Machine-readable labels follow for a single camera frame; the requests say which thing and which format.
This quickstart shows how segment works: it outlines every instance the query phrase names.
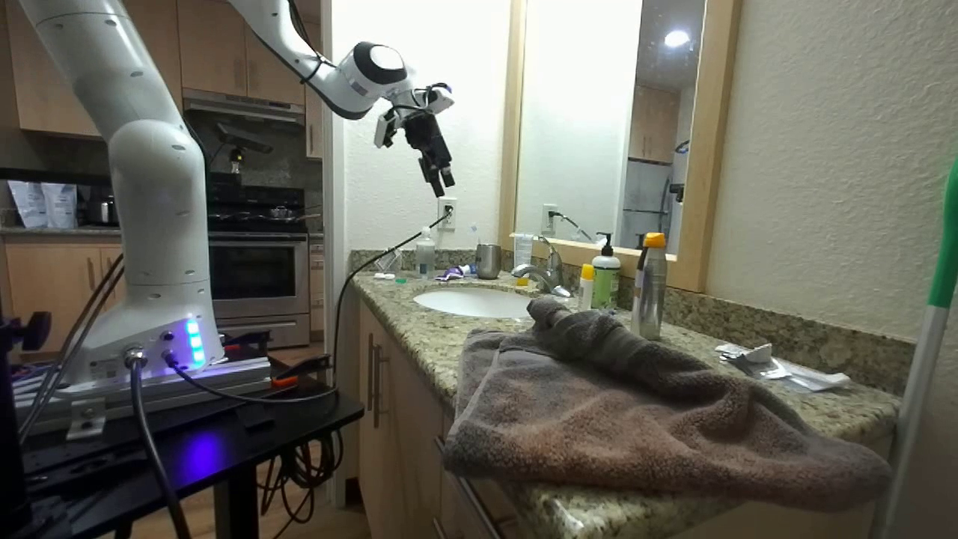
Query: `mop handle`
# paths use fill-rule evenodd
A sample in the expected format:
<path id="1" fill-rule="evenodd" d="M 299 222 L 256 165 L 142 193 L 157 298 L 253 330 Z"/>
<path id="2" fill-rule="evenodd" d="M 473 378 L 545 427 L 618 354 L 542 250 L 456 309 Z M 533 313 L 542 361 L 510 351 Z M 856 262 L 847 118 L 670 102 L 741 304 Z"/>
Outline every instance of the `mop handle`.
<path id="1" fill-rule="evenodd" d="M 876 539 L 893 536 L 893 526 L 896 526 L 896 518 L 902 508 L 910 452 L 920 436 L 923 410 L 925 410 L 928 389 L 935 379 L 937 351 L 940 351 L 947 319 L 949 319 L 949 304 L 956 297 L 956 274 L 958 274 L 958 159 L 956 159 L 949 183 L 947 183 L 943 235 L 940 235 L 935 282 L 932 282 L 932 294 L 928 294 L 928 319 L 925 319 L 923 339 L 917 345 L 917 355 L 914 355 L 914 364 L 908 375 L 902 410 L 899 410 L 899 433 L 896 433 L 896 446 L 893 446 L 896 472 L 893 472 L 889 493 L 885 497 L 885 502 L 879 505 L 876 520 L 871 520 Z"/>
<path id="2" fill-rule="evenodd" d="M 940 235 L 928 304 L 937 304 L 937 309 L 953 304 L 956 274 L 958 274 L 958 159 L 956 159 L 949 183 L 947 183 L 943 235 Z"/>

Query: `wooden cabinet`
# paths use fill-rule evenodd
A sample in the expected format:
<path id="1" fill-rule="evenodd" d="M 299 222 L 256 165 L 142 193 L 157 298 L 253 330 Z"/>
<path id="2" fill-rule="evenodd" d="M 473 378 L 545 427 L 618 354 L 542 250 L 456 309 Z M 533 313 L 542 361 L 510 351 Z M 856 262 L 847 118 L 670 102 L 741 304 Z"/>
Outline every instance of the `wooden cabinet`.
<path id="1" fill-rule="evenodd" d="M 361 351 L 361 490 L 368 529 L 376 539 L 435 536 L 443 407 L 368 309 L 361 312 Z"/>
<path id="2" fill-rule="evenodd" d="M 120 255 L 120 238 L 24 235 L 0 243 L 4 312 L 51 312 L 46 354 L 61 351 L 93 288 Z"/>
<path id="3" fill-rule="evenodd" d="M 328 267 L 323 250 L 308 255 L 308 331 L 313 340 L 323 334 L 323 318 L 328 318 Z"/>
<path id="4" fill-rule="evenodd" d="M 179 50 L 182 90 L 262 99 L 302 110 L 299 77 L 224 0 L 179 0 Z"/>
<path id="5" fill-rule="evenodd" d="M 179 102 L 176 3 L 127 0 L 144 45 Z M 100 133 L 69 80 L 54 68 L 18 0 L 6 0 L 18 126 L 28 132 Z"/>
<path id="6" fill-rule="evenodd" d="M 676 147 L 681 96 L 635 84 L 629 154 L 670 160 Z"/>
<path id="7" fill-rule="evenodd" d="M 361 309 L 361 351 L 361 487 L 373 536 L 530 536 L 497 482 L 443 472 L 452 410 L 368 304 Z"/>
<path id="8" fill-rule="evenodd" d="M 299 12 L 302 12 L 308 45 L 323 50 L 322 9 L 316 3 L 299 3 Z M 307 90 L 302 96 L 307 159 L 323 159 L 323 121 L 329 110 L 313 86 L 302 86 L 302 90 Z"/>

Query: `white sink basin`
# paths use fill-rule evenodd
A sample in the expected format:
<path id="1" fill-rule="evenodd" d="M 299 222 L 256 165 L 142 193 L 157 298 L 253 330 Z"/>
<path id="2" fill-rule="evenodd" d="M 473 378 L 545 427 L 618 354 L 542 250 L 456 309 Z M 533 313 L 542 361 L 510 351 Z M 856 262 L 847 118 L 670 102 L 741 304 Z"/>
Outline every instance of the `white sink basin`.
<path id="1" fill-rule="evenodd" d="M 530 297 L 497 288 L 435 288 L 414 297 L 422 309 L 459 318 L 528 318 Z"/>

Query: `robotic arm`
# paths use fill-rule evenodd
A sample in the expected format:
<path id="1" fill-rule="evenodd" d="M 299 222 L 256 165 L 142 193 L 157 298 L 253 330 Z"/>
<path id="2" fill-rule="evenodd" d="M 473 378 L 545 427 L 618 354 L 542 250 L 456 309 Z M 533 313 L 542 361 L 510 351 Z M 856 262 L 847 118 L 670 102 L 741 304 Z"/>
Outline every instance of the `robotic arm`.
<path id="1" fill-rule="evenodd" d="M 395 132 L 404 127 L 409 142 L 422 151 L 420 166 L 435 193 L 456 186 L 452 154 L 435 118 L 452 104 L 446 84 L 414 84 L 400 50 L 377 41 L 353 45 L 341 63 L 319 57 L 293 26 L 290 0 L 230 0 L 230 6 L 338 115 L 361 118 L 386 99 L 391 110 L 377 121 L 376 142 L 394 147 Z"/>
<path id="2" fill-rule="evenodd" d="M 361 41 L 341 63 L 319 57 L 293 30 L 287 0 L 230 0 L 262 41 L 347 118 L 380 99 L 391 110 L 377 147 L 404 127 L 435 193 L 452 186 L 449 150 L 435 112 L 452 104 L 446 84 L 414 84 L 404 59 Z M 21 0 L 49 57 L 108 141 L 123 222 L 127 297 L 87 331 L 66 364 L 78 394 L 127 386 L 123 355 L 148 355 L 148 383 L 169 360 L 214 372 L 224 361 L 214 297 L 205 151 L 193 141 L 153 57 L 120 0 Z"/>

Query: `light fixture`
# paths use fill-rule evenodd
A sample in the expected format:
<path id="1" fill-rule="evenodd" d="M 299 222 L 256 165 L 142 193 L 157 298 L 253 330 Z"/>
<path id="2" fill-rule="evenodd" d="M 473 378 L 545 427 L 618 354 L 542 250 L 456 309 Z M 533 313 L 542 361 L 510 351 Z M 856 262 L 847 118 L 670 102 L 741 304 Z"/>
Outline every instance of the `light fixture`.
<path id="1" fill-rule="evenodd" d="M 669 30 L 661 45 L 664 47 L 685 47 L 693 41 L 693 35 L 685 30 Z"/>

